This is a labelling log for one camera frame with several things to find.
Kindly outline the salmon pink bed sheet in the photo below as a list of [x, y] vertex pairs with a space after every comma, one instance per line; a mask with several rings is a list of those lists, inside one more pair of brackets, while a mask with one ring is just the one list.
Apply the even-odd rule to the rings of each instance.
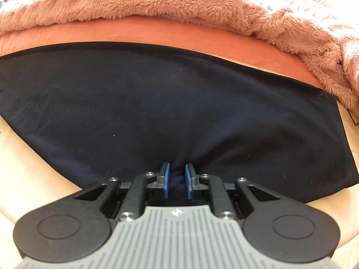
[[156, 44], [193, 50], [315, 87], [322, 86], [296, 55], [283, 52], [261, 39], [145, 16], [75, 21], [6, 33], [1, 36], [1, 55], [40, 46], [90, 41]]

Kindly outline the fluffy pink blanket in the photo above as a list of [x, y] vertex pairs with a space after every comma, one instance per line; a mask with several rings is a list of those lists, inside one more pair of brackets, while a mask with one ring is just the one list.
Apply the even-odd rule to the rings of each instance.
[[22, 0], [1, 8], [1, 33], [133, 15], [262, 39], [299, 56], [330, 93], [358, 112], [358, 17], [320, 0]]

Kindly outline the beige leather mattress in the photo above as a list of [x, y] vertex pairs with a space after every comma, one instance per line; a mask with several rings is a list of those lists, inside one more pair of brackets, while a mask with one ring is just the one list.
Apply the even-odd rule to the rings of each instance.
[[[58, 174], [1, 120], [1, 268], [14, 268], [21, 257], [12, 239], [15, 222], [28, 211], [79, 188]], [[358, 262], [358, 186], [310, 202], [331, 215], [341, 229], [333, 255], [342, 268]]]

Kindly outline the black pants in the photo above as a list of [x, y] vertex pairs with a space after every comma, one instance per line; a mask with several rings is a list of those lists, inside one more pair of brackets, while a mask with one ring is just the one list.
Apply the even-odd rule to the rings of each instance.
[[81, 188], [184, 167], [311, 202], [358, 183], [336, 99], [317, 87], [164, 46], [72, 43], [1, 57], [1, 116]]

